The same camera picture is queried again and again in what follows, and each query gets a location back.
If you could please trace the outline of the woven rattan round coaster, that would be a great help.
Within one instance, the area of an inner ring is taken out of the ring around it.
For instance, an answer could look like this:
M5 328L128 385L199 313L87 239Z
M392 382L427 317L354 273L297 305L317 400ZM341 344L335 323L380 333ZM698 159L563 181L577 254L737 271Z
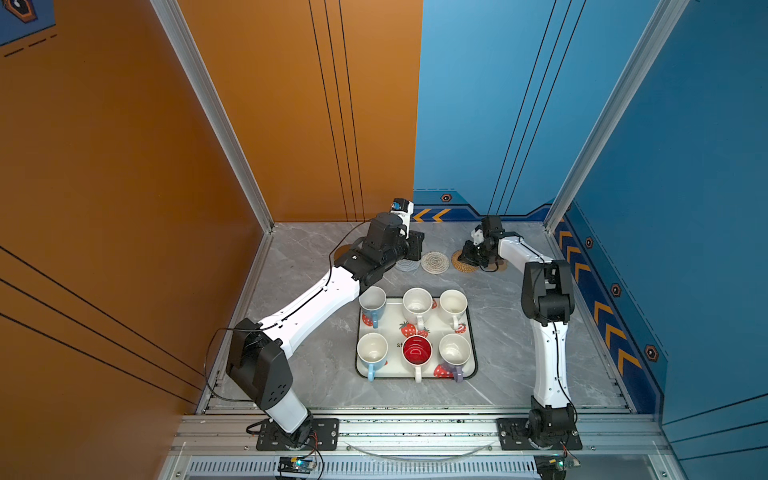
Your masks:
M477 271L495 273L495 272L503 272L508 268L508 265L505 261L500 261L498 264L494 264L492 267L483 269L481 267L469 265L467 263L464 263L463 261L460 261L459 260L460 256L461 256L461 251L456 251L451 257L451 264L457 271L462 273L473 273Z

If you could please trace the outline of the grey woven rope coaster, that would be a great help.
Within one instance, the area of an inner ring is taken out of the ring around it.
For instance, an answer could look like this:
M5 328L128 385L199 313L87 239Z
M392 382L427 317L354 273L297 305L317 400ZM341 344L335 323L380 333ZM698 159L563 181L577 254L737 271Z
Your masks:
M420 262L414 260L400 260L396 263L395 267L402 272L413 272L420 268Z

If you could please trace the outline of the multicolour woven rope coaster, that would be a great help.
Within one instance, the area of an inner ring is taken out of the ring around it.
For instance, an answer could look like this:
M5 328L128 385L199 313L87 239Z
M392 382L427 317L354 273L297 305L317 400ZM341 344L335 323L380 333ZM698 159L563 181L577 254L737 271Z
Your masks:
M451 266L450 259L441 252L430 251L424 254L420 260L421 268L432 275L441 275Z

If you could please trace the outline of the dark brown wooden round coaster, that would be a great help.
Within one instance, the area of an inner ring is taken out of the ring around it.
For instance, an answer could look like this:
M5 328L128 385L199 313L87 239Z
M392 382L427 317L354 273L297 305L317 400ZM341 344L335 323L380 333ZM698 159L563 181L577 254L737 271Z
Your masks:
M350 244L339 246L333 253L332 262L333 263L337 262L343 255L345 255L349 251L350 247L351 247Z

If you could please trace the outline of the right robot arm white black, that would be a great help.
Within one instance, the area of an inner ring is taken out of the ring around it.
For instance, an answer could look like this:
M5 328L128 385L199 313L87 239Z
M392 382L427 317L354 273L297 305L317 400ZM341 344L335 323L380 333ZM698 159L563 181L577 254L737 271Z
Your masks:
M566 338L575 310L568 263L546 256L507 231L498 216L486 216L467 240L459 261L485 268L503 260L523 275L521 307L533 330L536 378L529 417L508 437L534 449L583 448L578 413L568 389Z

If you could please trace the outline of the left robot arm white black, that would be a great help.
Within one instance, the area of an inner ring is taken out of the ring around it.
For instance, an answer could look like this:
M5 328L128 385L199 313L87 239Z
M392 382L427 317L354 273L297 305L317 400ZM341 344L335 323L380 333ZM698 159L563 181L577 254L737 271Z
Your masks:
M278 428L286 443L300 448L311 436L312 415L292 388L289 359L326 319L372 289L397 262L422 253L424 234L410 232L412 202L396 198L390 211L370 220L365 236L335 259L328 272L293 302L258 322L241 320L232 329L226 374Z

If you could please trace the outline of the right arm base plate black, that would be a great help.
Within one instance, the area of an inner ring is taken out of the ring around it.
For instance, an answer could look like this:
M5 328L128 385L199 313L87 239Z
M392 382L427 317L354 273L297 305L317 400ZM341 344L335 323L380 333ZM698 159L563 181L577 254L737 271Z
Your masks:
M528 418L509 417L496 420L498 438L505 451L556 451L584 448L579 432L539 425Z

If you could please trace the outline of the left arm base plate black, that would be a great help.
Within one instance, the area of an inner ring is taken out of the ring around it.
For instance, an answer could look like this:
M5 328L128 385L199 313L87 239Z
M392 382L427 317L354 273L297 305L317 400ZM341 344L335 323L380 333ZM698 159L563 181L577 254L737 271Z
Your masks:
M276 422L264 424L257 435L258 451L303 451L313 448L321 452L334 451L339 437L337 418L305 419L292 433L284 431Z

